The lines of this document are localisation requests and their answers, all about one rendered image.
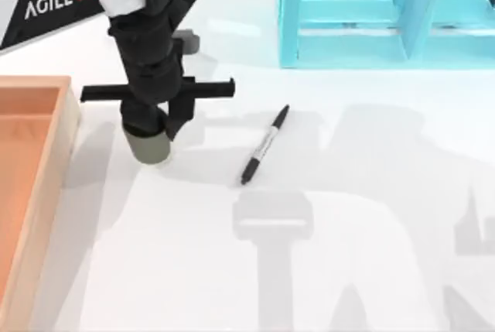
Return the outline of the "light blue rack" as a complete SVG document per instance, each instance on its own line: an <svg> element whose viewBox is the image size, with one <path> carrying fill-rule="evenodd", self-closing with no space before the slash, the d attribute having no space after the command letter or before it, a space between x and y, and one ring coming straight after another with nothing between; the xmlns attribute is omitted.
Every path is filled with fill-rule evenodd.
<svg viewBox="0 0 495 332"><path fill-rule="evenodd" d="M284 68L495 69L495 0L277 0Z"/></svg>

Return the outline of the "grey cylindrical cup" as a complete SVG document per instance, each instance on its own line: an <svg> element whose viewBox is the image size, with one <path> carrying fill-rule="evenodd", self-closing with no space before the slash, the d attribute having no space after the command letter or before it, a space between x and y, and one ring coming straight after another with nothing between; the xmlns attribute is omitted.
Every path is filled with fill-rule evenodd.
<svg viewBox="0 0 495 332"><path fill-rule="evenodd" d="M125 138L132 155L146 165L155 165L165 162L171 154L171 142L165 132L151 137L138 136L136 131L122 125Z"/></svg>

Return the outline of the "pale grey rounded box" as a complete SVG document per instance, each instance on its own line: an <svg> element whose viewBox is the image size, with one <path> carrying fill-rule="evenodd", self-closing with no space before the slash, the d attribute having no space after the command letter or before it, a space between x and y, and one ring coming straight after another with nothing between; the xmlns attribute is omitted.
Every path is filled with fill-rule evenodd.
<svg viewBox="0 0 495 332"><path fill-rule="evenodd" d="M174 32L174 39L182 43L183 54L193 55L200 50L200 37L192 29L180 29Z"/></svg>

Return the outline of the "shallow salmon-coloured box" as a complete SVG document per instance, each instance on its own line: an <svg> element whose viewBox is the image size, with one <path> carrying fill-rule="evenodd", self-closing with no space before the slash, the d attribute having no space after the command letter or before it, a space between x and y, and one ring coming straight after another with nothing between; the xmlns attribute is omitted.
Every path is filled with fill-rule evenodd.
<svg viewBox="0 0 495 332"><path fill-rule="evenodd" d="M70 77L0 75L0 332L29 328L79 123Z"/></svg>

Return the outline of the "black marker pen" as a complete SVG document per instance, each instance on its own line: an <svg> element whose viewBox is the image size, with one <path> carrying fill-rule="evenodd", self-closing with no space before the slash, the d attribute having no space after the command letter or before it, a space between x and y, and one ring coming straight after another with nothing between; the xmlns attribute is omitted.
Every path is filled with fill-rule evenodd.
<svg viewBox="0 0 495 332"><path fill-rule="evenodd" d="M267 151L271 147L271 144L273 143L275 136L279 133L281 127L283 126L285 119L288 115L289 109L290 109L289 104L285 105L282 108L282 110L277 114L274 121L270 125L269 129L267 130L260 144L253 151L251 158L249 159L247 165L245 166L241 174L241 185L245 185L249 183L256 174L256 171L260 166L261 161L265 157Z"/></svg>

